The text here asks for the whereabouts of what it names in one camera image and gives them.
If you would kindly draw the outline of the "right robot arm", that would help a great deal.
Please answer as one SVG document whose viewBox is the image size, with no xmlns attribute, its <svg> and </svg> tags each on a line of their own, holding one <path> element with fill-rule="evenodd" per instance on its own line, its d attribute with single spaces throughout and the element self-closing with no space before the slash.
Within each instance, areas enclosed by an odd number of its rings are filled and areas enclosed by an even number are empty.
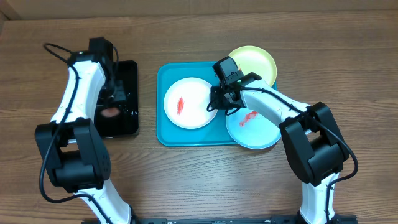
<svg viewBox="0 0 398 224">
<path fill-rule="evenodd" d="M 279 127 L 290 168 L 302 181 L 300 216 L 307 223 L 333 223 L 334 186 L 351 151 L 329 107 L 295 101 L 259 75 L 239 75 L 210 88 L 208 111 L 253 110 Z"/>
</svg>

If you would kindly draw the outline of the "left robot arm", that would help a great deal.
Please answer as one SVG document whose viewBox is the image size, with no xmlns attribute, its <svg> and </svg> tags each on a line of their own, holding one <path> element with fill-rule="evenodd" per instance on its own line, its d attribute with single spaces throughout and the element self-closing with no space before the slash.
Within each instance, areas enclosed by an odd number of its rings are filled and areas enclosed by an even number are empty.
<svg viewBox="0 0 398 224">
<path fill-rule="evenodd" d="M 39 190 L 50 203 L 81 198 L 98 223 L 139 223 L 111 176 L 104 139 L 139 132 L 137 64 L 120 61 L 115 47 L 72 52 L 58 110 L 36 127 L 43 162 Z"/>
</svg>

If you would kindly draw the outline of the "white plate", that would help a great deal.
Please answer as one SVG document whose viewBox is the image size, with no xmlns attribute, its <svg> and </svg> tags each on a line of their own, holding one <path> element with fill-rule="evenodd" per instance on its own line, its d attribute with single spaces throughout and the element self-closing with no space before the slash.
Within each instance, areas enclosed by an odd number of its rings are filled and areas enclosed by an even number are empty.
<svg viewBox="0 0 398 224">
<path fill-rule="evenodd" d="M 208 112 L 211 84 L 201 78 L 183 78 L 170 86 L 164 97 L 168 119 L 184 129 L 198 129 L 209 124 L 218 110 Z"/>
</svg>

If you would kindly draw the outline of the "pink sponge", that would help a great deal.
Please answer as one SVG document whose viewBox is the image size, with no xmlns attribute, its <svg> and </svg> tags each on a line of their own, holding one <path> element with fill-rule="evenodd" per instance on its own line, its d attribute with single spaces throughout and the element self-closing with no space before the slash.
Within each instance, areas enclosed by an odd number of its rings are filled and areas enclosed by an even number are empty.
<svg viewBox="0 0 398 224">
<path fill-rule="evenodd" d="M 106 108 L 101 111 L 101 115 L 106 118 L 112 118 L 120 114 L 120 110 L 118 108 Z"/>
</svg>

